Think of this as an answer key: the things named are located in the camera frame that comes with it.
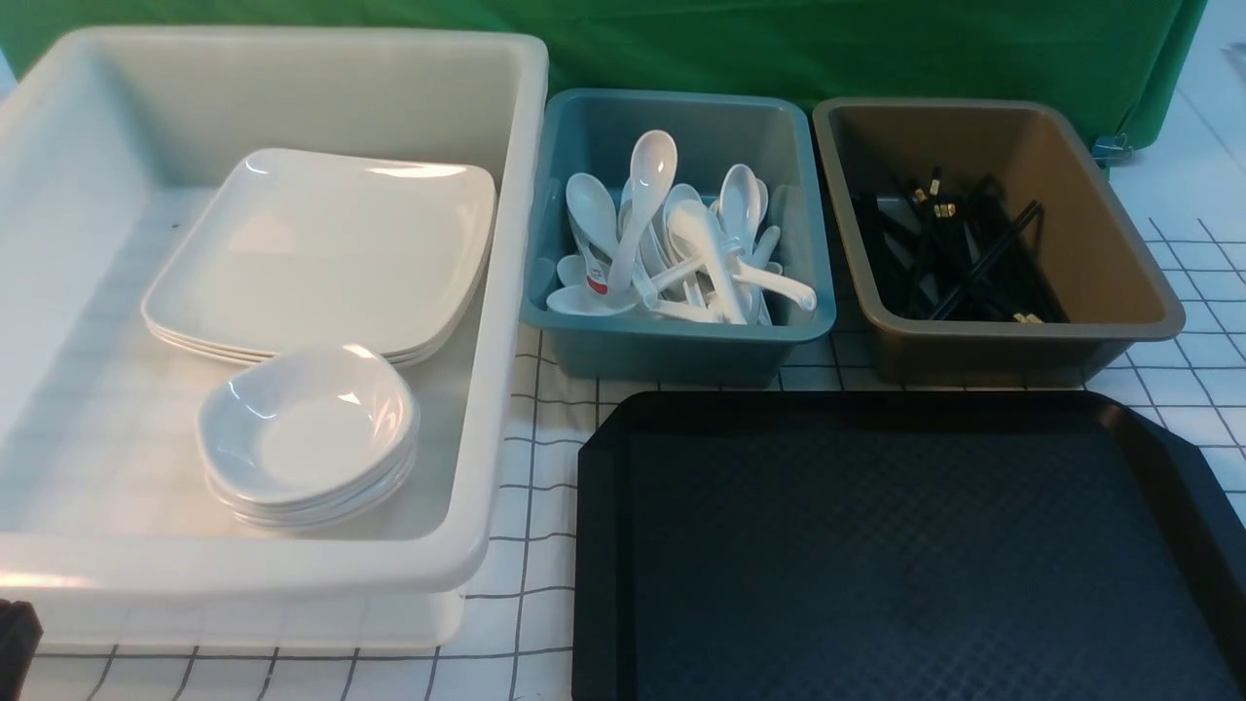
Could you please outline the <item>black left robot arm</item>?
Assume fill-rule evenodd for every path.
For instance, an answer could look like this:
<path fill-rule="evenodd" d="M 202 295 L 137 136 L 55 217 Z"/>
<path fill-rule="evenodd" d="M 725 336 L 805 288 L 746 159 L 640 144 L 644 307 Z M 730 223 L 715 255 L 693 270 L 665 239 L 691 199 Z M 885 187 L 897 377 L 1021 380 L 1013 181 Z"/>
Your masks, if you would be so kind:
<path fill-rule="evenodd" d="M 44 637 L 35 608 L 1 600 L 1 700 L 17 700 L 39 642 Z"/>

